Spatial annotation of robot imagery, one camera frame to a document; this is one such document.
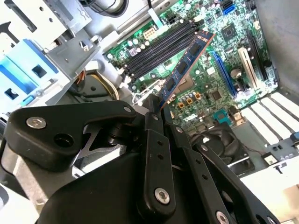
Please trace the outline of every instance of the motherboard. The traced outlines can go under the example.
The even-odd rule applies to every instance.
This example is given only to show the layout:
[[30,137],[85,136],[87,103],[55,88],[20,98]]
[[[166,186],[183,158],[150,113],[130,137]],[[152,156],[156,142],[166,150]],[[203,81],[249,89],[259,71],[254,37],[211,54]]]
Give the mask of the motherboard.
[[157,94],[199,30],[216,34],[169,99],[171,116],[193,135],[237,126],[240,109],[277,89],[253,0],[180,0],[105,53],[129,78],[133,104]]

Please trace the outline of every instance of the ram stick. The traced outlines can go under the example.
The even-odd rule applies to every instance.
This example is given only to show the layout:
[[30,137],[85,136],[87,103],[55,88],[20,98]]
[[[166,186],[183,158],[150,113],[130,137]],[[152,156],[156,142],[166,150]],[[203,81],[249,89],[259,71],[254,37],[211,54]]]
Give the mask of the ram stick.
[[206,47],[211,43],[215,34],[208,31],[200,30],[187,50],[166,79],[158,96],[160,97],[160,110],[167,104],[168,99],[172,96],[182,79],[189,73],[192,66],[197,62]]

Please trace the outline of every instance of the green circuit board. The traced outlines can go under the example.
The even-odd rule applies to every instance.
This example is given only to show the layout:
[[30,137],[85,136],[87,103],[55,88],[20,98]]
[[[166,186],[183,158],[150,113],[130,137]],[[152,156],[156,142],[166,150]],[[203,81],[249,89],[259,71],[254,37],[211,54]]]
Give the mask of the green circuit board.
[[[225,15],[221,10],[221,6],[216,4],[214,0],[180,0],[165,13],[159,15],[164,24],[163,29],[156,31],[157,28],[152,21],[106,53],[110,62],[117,69],[121,69],[132,57],[138,55],[144,47],[159,41],[160,38],[178,26],[180,20],[200,20],[200,28],[215,33],[216,36],[211,45],[189,73],[190,79],[185,83],[188,88],[176,92],[169,102],[174,123],[183,127],[190,135],[212,126],[215,122],[213,115],[216,112],[225,110],[228,112],[227,116],[229,116],[230,108],[233,107],[237,110],[244,108],[277,88],[274,68],[271,63],[265,66],[268,79],[263,80],[259,88],[250,88],[249,78],[244,71],[238,54],[239,48],[249,47],[248,31],[256,41],[261,60],[269,62],[270,56],[256,10],[254,8],[249,10],[244,0],[234,0],[233,3],[235,5],[234,11]],[[169,19],[174,15],[177,21],[169,23]],[[155,29],[154,38],[146,39],[144,32],[151,28]],[[136,50],[136,55],[129,52],[132,49]],[[221,70],[210,53],[212,51],[222,59],[228,74],[233,69],[240,69],[242,72],[240,79],[243,85],[247,86],[246,91],[239,91],[235,98],[231,96]],[[155,81],[166,79],[183,53],[184,51],[176,54],[148,74],[137,79],[132,86],[133,92],[138,94]],[[262,80],[262,74],[259,74],[257,69],[256,59],[251,60],[251,62],[257,78]],[[233,79],[231,79],[231,82],[236,86],[238,84]],[[152,93],[156,93],[158,88],[153,89]],[[229,122],[231,126],[236,124],[232,116],[229,119],[231,120]]]

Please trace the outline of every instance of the silver screw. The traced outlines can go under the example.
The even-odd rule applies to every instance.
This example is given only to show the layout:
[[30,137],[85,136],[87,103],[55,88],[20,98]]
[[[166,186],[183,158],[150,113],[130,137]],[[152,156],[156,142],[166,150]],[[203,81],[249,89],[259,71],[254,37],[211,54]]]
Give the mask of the silver screw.
[[221,211],[216,212],[216,217],[220,224],[229,224],[228,218]]
[[176,127],[176,130],[180,133],[183,133],[183,130],[180,127]]
[[276,222],[271,217],[268,216],[267,218],[271,224],[276,224]]
[[169,194],[163,188],[157,188],[155,190],[155,197],[162,204],[168,204],[170,201]]
[[47,123],[44,118],[39,117],[31,117],[26,120],[26,124],[34,129],[42,129],[45,128]]
[[207,147],[202,145],[201,148],[204,150],[204,151],[207,151]]
[[153,117],[153,119],[159,120],[159,118],[156,115],[152,114],[151,116]]
[[124,109],[126,112],[129,112],[129,113],[132,112],[132,110],[131,110],[130,108],[126,107],[126,106],[125,106],[123,109]]

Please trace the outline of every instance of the cooling fan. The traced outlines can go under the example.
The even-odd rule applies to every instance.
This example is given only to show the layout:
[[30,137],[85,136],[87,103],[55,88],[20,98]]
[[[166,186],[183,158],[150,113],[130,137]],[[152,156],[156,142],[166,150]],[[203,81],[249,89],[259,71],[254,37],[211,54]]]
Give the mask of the cooling fan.
[[236,175],[254,170],[245,147],[237,139],[229,125],[224,122],[200,135],[191,137],[191,143],[205,142],[235,172]]

